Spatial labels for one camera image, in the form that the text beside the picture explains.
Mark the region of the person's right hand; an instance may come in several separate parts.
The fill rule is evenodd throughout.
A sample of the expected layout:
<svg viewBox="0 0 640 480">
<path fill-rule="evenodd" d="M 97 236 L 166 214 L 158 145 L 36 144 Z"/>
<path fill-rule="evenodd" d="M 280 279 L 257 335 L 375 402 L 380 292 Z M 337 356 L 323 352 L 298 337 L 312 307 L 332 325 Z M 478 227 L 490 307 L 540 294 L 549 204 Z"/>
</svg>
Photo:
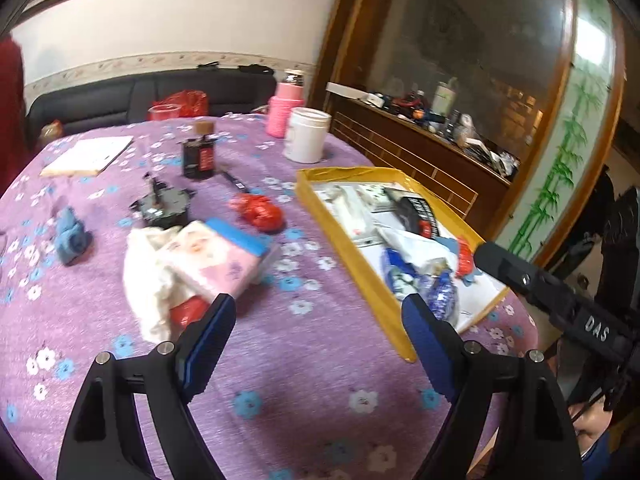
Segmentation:
<svg viewBox="0 0 640 480">
<path fill-rule="evenodd" d="M 587 453 L 602 437 L 612 420 L 612 412 L 605 411 L 604 401 L 593 404 L 579 403 L 568 408 L 572 419 L 579 451 Z"/>
</svg>

